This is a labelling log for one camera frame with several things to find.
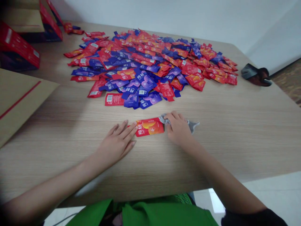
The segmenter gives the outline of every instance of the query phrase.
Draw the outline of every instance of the red stripe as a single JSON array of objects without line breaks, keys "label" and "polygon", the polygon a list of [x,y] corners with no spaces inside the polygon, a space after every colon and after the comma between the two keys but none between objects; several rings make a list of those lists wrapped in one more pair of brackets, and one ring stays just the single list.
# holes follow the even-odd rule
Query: red stripe
[{"label": "red stripe", "polygon": [[31,91],[33,91],[39,84],[41,83],[41,81],[38,81],[37,84],[35,84],[30,90],[27,91],[27,93],[25,93],[19,100],[17,100],[17,102],[15,102],[10,108],[8,108],[1,116],[0,119],[2,119],[8,112],[11,111],[11,109],[13,109],[18,103],[20,103],[21,100],[23,100]]}]

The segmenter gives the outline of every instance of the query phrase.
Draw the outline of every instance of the table surface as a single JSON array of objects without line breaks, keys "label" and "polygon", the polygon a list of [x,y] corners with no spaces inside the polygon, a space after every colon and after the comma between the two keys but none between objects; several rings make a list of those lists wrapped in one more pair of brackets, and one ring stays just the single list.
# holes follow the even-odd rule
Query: table surface
[{"label": "table surface", "polygon": [[[85,31],[104,31],[110,37],[114,31],[128,30],[74,25]],[[67,66],[71,60],[63,53],[77,49],[82,37],[64,33],[63,42],[33,45],[41,55],[40,69],[24,74],[61,86],[0,150],[5,201],[85,159],[117,122],[154,118],[172,110],[200,121],[194,137],[241,182],[301,170],[301,111],[277,85],[258,87],[241,76],[237,86],[206,80],[203,92],[186,87],[174,102],[163,100],[145,110],[106,107],[105,92],[101,98],[87,98],[94,82],[70,81],[73,68]],[[239,70],[252,63],[232,44],[196,40],[211,43],[214,50],[238,63]],[[87,205],[106,198],[136,200],[208,187],[193,159],[164,133],[137,138],[122,161],[61,206]]]}]

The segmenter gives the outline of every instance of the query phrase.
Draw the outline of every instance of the barcode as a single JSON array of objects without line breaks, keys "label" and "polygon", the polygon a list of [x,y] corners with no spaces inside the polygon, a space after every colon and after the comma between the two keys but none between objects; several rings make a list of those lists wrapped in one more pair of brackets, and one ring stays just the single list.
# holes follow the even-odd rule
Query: barcode
[{"label": "barcode", "polygon": [[95,43],[92,43],[91,45],[92,45],[92,46],[94,46],[94,47],[98,47],[98,45],[97,45],[97,44],[95,44]]},{"label": "barcode", "polygon": [[40,58],[40,54],[39,54],[36,50],[34,50],[34,55],[35,55],[37,58]]},{"label": "barcode", "polygon": [[112,102],[113,99],[113,95],[108,95],[107,96],[107,102]]},{"label": "barcode", "polygon": [[7,44],[9,44],[9,42],[10,42],[10,37],[12,36],[12,32],[13,31],[11,29],[8,29],[7,36],[6,36],[6,39],[5,39],[5,42]]},{"label": "barcode", "polygon": [[98,91],[90,92],[90,95],[97,95]]}]

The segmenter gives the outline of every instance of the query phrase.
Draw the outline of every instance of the box flap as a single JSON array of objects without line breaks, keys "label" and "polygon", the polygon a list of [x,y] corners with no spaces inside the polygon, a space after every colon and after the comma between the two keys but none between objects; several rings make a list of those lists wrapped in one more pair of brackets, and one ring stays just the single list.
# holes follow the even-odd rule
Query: box flap
[{"label": "box flap", "polygon": [[8,7],[3,21],[18,33],[44,32],[39,10]]},{"label": "box flap", "polygon": [[21,8],[21,9],[40,9],[40,2],[46,8],[47,12],[51,15],[53,20],[56,22],[56,18],[53,15],[49,4],[46,0],[10,0],[8,5],[13,8]]},{"label": "box flap", "polygon": [[0,69],[0,147],[59,84]]}]

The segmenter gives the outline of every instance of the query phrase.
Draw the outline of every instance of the finger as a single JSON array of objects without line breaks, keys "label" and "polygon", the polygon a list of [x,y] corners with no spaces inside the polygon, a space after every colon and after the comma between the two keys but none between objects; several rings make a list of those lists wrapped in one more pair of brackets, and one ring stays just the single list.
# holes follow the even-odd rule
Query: finger
[{"label": "finger", "polygon": [[135,135],[135,133],[137,132],[137,130],[138,130],[138,126],[135,126],[133,128],[133,130],[124,138],[124,141],[126,143],[128,143],[133,138],[133,136]]},{"label": "finger", "polygon": [[124,152],[122,153],[121,157],[123,158],[124,156],[126,156],[130,150],[132,150],[132,148],[134,147],[136,141],[131,141],[128,143],[128,145],[125,147]]},{"label": "finger", "polygon": [[133,122],[129,127],[127,127],[121,134],[120,137],[124,139],[137,125],[137,122]]},{"label": "finger", "polygon": [[176,111],[172,111],[172,115],[174,116],[175,119],[180,119],[180,117]]},{"label": "finger", "polygon": [[185,120],[184,116],[180,113],[179,114],[180,119]]},{"label": "finger", "polygon": [[165,124],[165,126],[166,126],[167,133],[172,133],[172,126],[169,123]]},{"label": "finger", "polygon": [[118,124],[115,125],[115,126],[113,126],[112,129],[110,129],[110,131],[108,132],[108,134],[106,135],[106,137],[111,136],[117,128],[118,128]]},{"label": "finger", "polygon": [[175,120],[174,116],[171,113],[167,113],[164,119],[168,119],[171,123]]},{"label": "finger", "polygon": [[117,130],[115,130],[114,134],[119,135],[124,130],[124,128],[126,127],[127,124],[128,124],[128,120],[125,120],[121,124],[121,126],[119,126]]}]

